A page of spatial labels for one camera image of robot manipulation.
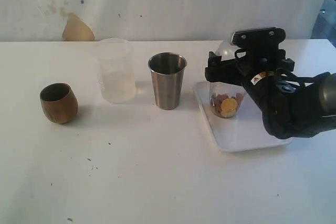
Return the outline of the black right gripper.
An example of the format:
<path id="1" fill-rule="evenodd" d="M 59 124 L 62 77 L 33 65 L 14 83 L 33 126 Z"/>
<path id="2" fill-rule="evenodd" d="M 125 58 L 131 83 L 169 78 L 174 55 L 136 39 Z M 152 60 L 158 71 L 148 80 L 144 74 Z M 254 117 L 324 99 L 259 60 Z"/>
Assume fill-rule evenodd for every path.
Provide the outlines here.
<path id="1" fill-rule="evenodd" d="M 286 58 L 286 52 L 272 45 L 251 44 L 235 51 L 235 58 L 222 60 L 209 52 L 205 79 L 244 88 L 292 88 L 283 75 L 292 74 L 294 61 Z"/>

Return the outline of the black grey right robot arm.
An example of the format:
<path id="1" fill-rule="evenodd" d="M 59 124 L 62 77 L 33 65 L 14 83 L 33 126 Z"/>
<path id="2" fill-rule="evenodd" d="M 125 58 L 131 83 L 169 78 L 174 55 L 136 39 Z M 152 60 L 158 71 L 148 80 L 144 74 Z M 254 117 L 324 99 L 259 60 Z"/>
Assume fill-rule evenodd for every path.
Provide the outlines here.
<path id="1" fill-rule="evenodd" d="M 334 130 L 335 74 L 299 77 L 294 65 L 278 44 L 243 46 L 229 60 L 209 52 L 205 78 L 243 87 L 261 110 L 266 131 L 276 138 Z"/>

